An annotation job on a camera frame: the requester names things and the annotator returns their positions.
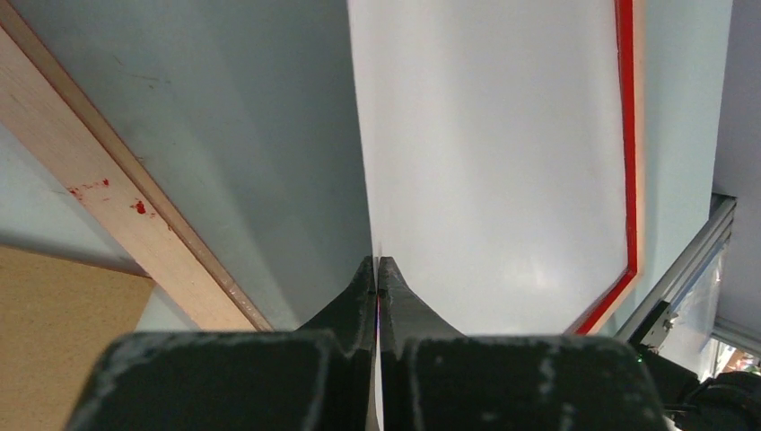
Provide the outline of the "landscape photo print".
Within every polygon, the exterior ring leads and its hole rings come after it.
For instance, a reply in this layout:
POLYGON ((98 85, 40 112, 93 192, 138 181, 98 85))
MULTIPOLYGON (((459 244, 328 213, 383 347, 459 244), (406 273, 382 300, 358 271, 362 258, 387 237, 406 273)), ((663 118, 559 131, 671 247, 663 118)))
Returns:
POLYGON ((571 330, 627 265, 612 1, 352 1, 375 255, 467 335, 571 330))

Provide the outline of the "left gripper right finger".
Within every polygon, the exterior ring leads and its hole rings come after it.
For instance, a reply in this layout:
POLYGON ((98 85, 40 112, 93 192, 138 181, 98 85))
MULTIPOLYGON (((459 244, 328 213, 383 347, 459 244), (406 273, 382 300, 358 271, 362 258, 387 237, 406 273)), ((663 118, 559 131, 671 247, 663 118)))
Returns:
POLYGON ((651 377, 626 344, 576 335, 466 336, 378 265, 388 430, 663 430, 651 377))

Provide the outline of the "red wooden picture frame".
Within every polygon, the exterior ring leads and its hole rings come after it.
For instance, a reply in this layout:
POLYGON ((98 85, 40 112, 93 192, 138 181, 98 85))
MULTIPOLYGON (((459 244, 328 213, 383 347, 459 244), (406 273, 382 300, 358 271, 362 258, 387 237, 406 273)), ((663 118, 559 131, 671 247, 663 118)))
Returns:
MULTIPOLYGON (((194 228, 100 114, 35 31, 14 8, 1 4, 1 118, 11 132, 80 204, 204 329, 275 328, 233 280, 194 228)), ((616 5, 617 60, 625 156, 624 273, 566 333, 595 333, 629 287, 643 250, 641 152, 634 136, 639 108, 633 91, 640 74, 644 4, 616 5)), ((351 59, 354 63, 350 38, 351 59)), ((361 129, 354 95, 361 140, 361 129)), ((371 236, 372 231, 363 161, 371 236)))

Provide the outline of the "brown backing board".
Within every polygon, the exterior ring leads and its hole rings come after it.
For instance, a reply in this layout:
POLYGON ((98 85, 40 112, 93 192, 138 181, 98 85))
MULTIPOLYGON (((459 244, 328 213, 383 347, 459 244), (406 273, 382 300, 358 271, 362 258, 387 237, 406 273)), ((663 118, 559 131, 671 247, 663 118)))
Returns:
POLYGON ((1 249, 1 428, 60 430, 102 350, 135 329, 154 283, 1 249))

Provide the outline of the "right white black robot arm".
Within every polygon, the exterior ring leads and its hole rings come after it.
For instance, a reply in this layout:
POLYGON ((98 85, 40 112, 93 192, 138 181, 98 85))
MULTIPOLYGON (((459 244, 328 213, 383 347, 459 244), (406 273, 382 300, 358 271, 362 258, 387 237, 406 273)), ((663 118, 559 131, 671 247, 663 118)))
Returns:
POLYGON ((760 377, 735 371, 699 380, 696 373, 658 355, 636 348, 651 376, 666 416, 680 430, 758 430, 760 377))

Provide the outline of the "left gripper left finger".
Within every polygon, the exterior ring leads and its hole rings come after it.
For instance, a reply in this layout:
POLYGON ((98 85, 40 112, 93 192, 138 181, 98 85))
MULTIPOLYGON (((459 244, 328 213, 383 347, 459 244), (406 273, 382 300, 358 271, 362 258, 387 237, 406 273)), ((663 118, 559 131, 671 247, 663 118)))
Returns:
POLYGON ((147 331, 94 365, 69 430, 363 430, 375 348, 373 262, 293 331, 147 331))

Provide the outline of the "clear acrylic sheet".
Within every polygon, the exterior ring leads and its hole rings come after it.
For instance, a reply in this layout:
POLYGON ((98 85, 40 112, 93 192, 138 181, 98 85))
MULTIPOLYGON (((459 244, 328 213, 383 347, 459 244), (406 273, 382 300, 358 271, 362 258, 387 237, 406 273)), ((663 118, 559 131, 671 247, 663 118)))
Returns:
POLYGON ((276 330, 371 252, 343 1, 14 8, 276 330))

